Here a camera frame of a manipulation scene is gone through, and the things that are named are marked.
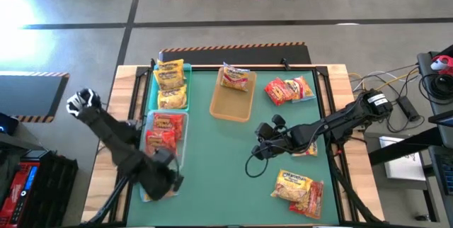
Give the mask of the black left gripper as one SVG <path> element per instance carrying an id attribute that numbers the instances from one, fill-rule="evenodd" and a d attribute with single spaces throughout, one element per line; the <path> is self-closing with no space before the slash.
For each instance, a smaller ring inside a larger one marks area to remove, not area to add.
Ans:
<path id="1" fill-rule="evenodd" d="M 151 200 L 160 200 L 172 190 L 176 175 L 167 166 L 150 164 L 139 172 L 139 182 Z"/>

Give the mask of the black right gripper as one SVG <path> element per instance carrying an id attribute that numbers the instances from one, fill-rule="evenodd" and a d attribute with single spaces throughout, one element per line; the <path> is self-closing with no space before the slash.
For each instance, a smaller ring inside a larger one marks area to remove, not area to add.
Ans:
<path id="1" fill-rule="evenodd" d="M 308 125 L 297 125 L 286 131 L 279 132 L 269 125 L 261 127 L 261 145 L 252 148 L 252 155 L 264 160 L 287 152 L 301 154 L 306 152 L 313 141 L 314 128 Z"/>

